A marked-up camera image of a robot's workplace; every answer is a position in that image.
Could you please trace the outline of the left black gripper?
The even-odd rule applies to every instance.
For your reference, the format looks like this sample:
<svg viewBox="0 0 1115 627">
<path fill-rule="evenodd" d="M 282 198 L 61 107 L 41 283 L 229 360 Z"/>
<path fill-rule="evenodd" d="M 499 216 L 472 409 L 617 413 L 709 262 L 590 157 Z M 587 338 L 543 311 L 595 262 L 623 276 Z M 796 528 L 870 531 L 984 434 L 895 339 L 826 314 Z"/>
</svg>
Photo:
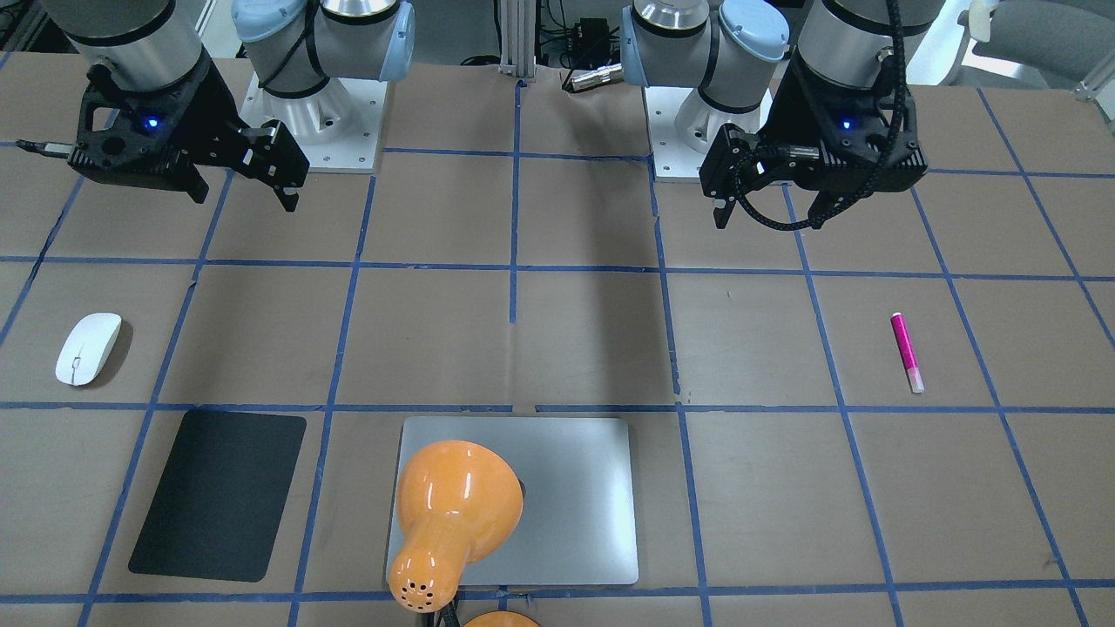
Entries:
<svg viewBox="0 0 1115 627">
<path fill-rule="evenodd" d="M 714 226 L 724 230 L 735 209 L 767 222 L 748 195 L 773 183 L 814 192 L 805 220 L 824 223 L 861 199 L 911 189 L 927 170 L 903 62 L 885 60 L 871 86 L 849 88 L 794 59 L 760 131 L 724 124 L 716 132 L 699 182 L 712 199 Z"/>
</svg>

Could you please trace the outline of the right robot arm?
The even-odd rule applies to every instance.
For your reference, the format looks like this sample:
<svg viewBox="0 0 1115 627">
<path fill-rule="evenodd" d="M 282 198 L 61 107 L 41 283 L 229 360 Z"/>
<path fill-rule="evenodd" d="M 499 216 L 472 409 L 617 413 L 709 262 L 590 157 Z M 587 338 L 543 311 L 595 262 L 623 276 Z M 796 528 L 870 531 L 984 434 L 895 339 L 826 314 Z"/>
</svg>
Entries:
<svg viewBox="0 0 1115 627">
<path fill-rule="evenodd" d="M 346 79 L 407 77 L 416 38 L 408 1 L 235 1 L 266 120 L 252 125 L 198 32 L 174 1 L 45 1 L 89 62 L 70 144 L 20 139 L 99 184 L 209 194 L 201 166 L 266 184 L 287 212 L 310 160 L 304 146 L 340 131 Z"/>
</svg>

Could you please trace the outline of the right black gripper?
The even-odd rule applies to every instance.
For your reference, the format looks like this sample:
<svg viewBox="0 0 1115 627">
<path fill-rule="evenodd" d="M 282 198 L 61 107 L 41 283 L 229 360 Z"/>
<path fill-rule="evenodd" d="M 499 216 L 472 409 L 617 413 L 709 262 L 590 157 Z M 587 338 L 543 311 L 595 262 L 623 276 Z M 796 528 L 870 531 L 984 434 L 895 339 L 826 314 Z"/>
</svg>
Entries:
<svg viewBox="0 0 1115 627">
<path fill-rule="evenodd" d="M 309 160 L 281 120 L 240 119 L 219 67 L 202 51 L 190 73 L 156 91 L 124 91 L 107 62 L 91 65 L 69 166 L 101 184 L 187 193 L 202 203 L 198 166 L 236 171 L 266 184 L 295 212 Z"/>
</svg>

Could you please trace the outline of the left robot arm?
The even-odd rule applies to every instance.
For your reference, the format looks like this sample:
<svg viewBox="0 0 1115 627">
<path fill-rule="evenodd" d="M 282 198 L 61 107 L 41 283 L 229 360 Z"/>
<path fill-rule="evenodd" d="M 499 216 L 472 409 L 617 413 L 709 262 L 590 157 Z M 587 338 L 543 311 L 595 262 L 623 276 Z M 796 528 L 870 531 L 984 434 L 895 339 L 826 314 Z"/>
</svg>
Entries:
<svg viewBox="0 0 1115 627">
<path fill-rule="evenodd" d="M 782 232 L 820 230 L 928 163 L 906 61 L 940 1 L 815 1 L 797 36 L 766 1 L 633 1 L 618 40 L 626 81 L 694 88 L 726 120 L 702 131 L 698 179 L 725 229 L 741 209 Z"/>
</svg>

